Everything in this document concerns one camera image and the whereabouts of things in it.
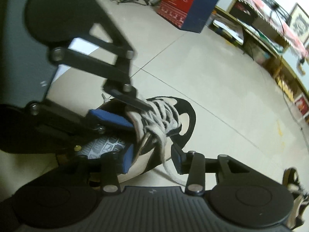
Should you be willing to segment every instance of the pink blanket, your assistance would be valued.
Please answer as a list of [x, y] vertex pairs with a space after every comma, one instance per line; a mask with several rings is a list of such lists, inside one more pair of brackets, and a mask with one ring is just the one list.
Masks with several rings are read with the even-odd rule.
[[304, 44], [299, 40], [298, 36], [290, 29], [290, 27], [277, 16], [276, 13], [271, 14], [271, 8], [267, 6], [262, 0], [244, 0], [250, 4], [255, 10], [259, 11], [266, 21], [272, 25], [278, 32], [280, 32], [299, 54], [300, 57], [307, 57], [308, 52]]

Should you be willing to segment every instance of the white shoelace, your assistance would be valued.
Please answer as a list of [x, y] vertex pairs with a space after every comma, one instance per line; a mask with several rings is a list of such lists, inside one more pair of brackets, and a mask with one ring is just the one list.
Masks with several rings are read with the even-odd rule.
[[147, 103], [152, 106], [153, 111], [141, 113], [142, 118], [147, 123], [144, 126], [144, 132], [150, 132], [156, 137], [160, 149], [161, 162], [169, 177], [174, 182], [186, 186], [185, 181], [182, 181], [171, 172], [165, 160], [166, 134], [180, 127], [179, 114], [173, 105], [164, 100], [148, 101]]

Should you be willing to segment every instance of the wire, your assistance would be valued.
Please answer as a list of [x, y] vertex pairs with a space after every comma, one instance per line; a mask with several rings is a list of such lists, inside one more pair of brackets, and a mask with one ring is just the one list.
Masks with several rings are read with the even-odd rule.
[[[283, 38], [284, 38], [285, 32], [284, 32], [283, 24], [282, 24], [281, 19], [280, 19], [280, 17], [279, 17], [279, 15], [278, 15], [278, 13], [277, 13], [276, 10], [275, 10], [275, 12], [276, 12], [276, 14], [277, 14], [277, 17], [279, 18], [280, 23], [281, 23], [282, 32], [283, 32]], [[293, 118], [294, 122], [299, 126], [300, 132], [302, 133], [302, 136], [303, 136], [303, 138], [304, 138], [305, 144], [306, 144], [306, 146], [307, 146], [307, 150], [309, 150], [308, 140], [307, 140], [307, 138], [306, 138], [306, 136], [305, 136], [305, 133], [304, 133], [304, 131], [303, 131], [303, 129], [302, 129], [302, 126], [300, 125], [300, 123], [299, 123], [299, 122], [296, 120], [296, 118], [294, 117], [294, 115], [293, 115], [293, 113], [292, 113], [292, 111], [291, 111], [291, 109], [290, 109], [290, 107], [289, 107], [289, 105], [288, 105], [288, 102], [286, 101], [285, 96], [284, 96], [283, 82], [282, 82], [282, 77], [281, 77], [282, 57], [283, 57], [283, 54], [281, 54], [280, 64], [279, 64], [279, 76], [280, 76], [280, 80], [281, 80], [282, 96], [283, 96], [284, 102], [285, 102], [285, 104], [286, 104], [286, 106], [287, 106], [287, 108], [288, 108], [288, 110], [289, 110], [289, 112], [290, 112], [291, 117]]]

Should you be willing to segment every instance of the gold screw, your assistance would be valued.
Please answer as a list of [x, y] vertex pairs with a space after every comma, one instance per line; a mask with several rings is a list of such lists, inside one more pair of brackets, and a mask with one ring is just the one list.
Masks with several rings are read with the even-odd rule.
[[74, 151], [75, 151], [75, 152], [78, 152], [78, 151], [80, 151], [80, 150], [81, 150], [81, 146], [75, 146], [75, 147], [74, 147]]

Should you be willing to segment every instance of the red and blue box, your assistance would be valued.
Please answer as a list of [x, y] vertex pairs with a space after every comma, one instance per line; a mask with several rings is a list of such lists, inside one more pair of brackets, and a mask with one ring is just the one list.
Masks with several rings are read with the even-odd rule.
[[162, 0], [158, 14], [185, 31], [200, 33], [218, 0]]

